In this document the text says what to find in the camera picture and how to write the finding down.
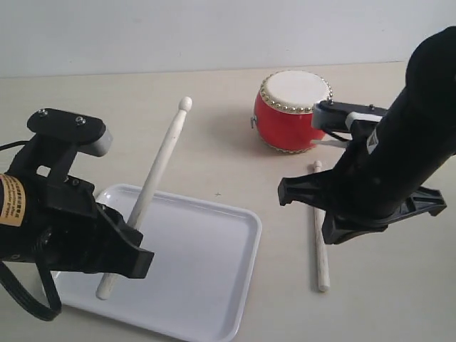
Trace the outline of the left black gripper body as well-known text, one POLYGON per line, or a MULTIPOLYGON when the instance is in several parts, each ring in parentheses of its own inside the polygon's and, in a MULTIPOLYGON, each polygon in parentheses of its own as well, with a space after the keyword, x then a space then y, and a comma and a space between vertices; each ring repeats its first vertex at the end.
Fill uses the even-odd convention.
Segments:
POLYGON ((93 272, 94 186, 69 176, 77 146, 35 135, 14 157, 14 261, 93 272))

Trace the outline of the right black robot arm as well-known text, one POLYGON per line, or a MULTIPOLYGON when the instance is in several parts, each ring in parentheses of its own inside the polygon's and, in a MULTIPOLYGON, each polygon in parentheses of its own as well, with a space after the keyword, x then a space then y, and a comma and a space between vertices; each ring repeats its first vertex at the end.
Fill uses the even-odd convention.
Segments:
POLYGON ((281 205, 322 209, 323 240, 341 244, 392 223, 446 208, 424 182, 455 154, 455 28, 425 39, 389 108, 333 100, 315 104, 311 124, 344 152, 330 170, 285 177, 281 205))

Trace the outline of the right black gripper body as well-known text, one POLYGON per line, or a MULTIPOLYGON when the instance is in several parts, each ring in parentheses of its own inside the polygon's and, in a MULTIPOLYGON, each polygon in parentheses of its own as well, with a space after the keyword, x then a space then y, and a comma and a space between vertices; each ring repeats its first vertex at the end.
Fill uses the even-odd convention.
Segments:
POLYGON ((342 210, 329 212, 388 216, 427 179, 427 148, 425 136, 412 130, 375 129, 357 139, 334 167, 342 172, 342 210))

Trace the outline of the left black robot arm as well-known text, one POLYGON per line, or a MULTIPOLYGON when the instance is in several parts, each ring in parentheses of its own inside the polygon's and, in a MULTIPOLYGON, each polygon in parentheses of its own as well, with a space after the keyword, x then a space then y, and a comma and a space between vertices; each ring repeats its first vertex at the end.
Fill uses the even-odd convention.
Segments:
POLYGON ((1 260, 52 271, 146 277, 154 254, 122 214, 96 202, 93 184, 69 170, 76 144, 35 135, 1 175, 1 260))

